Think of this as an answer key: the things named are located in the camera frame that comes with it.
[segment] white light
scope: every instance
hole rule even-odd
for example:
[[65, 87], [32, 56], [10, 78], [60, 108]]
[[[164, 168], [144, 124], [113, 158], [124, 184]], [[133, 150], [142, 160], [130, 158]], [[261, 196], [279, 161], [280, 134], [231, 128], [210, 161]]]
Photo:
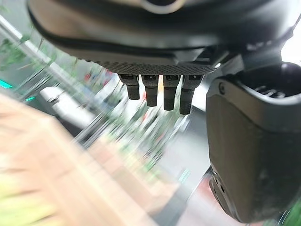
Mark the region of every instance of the white light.
[[217, 69], [221, 66], [222, 64], [221, 63], [218, 63], [214, 68]]
[[301, 23], [299, 22], [290, 38], [281, 50], [282, 61], [301, 66]]

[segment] blurred background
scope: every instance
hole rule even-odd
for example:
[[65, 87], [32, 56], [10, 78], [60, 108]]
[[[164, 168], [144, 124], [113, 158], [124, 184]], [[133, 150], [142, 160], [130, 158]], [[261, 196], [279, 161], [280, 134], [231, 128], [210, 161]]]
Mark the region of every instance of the blurred background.
[[[282, 51], [284, 61], [301, 65], [300, 38], [298, 26]], [[170, 194], [159, 211], [149, 211], [158, 225], [243, 225], [222, 211], [208, 185], [206, 88], [196, 89], [192, 113], [181, 116], [179, 101], [174, 111], [163, 110], [160, 79], [157, 107], [146, 106], [142, 84], [143, 98], [128, 100], [117, 74], [44, 40], [30, 22], [25, 0], [0, 0], [1, 94], [56, 117], [87, 152], [105, 146], [120, 154], [125, 165], [138, 156], [149, 180], [164, 175], [174, 186], [168, 188]], [[279, 218], [253, 225], [299, 226], [300, 216], [297, 203]]]

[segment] black robotic finger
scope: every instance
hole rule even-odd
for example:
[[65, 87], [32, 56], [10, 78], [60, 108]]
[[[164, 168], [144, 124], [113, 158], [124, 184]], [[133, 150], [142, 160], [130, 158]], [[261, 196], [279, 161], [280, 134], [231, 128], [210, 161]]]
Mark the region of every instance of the black robotic finger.
[[142, 75], [142, 82], [145, 85], [146, 104], [148, 107], [157, 106], [158, 97], [158, 75]]
[[202, 78], [202, 75], [183, 76], [183, 85], [180, 97], [180, 114], [190, 114], [194, 90], [201, 84]]
[[120, 80], [127, 86], [128, 98], [130, 100], [139, 100], [139, 78], [137, 75], [120, 74]]
[[171, 111], [174, 109], [174, 98], [177, 86], [180, 82], [180, 75], [164, 75], [164, 110]]

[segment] wooden surface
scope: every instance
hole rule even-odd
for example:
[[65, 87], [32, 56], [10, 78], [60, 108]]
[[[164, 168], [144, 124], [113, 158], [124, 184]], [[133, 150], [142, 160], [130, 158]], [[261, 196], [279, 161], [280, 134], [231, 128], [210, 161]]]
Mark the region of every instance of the wooden surface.
[[122, 154], [116, 143], [99, 138], [89, 153], [114, 180], [148, 213], [162, 210], [178, 189], [178, 184], [164, 181], [146, 172], [142, 160], [133, 153]]
[[71, 140], [56, 119], [0, 96], [0, 182], [11, 180], [14, 188], [0, 184], [0, 205], [35, 201], [44, 212], [23, 225], [155, 226], [116, 178]]

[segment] screw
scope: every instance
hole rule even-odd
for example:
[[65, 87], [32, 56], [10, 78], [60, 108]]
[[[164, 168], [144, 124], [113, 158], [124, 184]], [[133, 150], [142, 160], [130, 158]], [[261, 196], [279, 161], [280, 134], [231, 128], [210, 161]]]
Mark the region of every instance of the screw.
[[219, 88], [219, 90], [220, 90], [220, 93], [221, 93], [222, 95], [225, 95], [226, 91], [225, 91], [225, 85], [224, 85], [224, 83], [220, 82], [218, 88]]

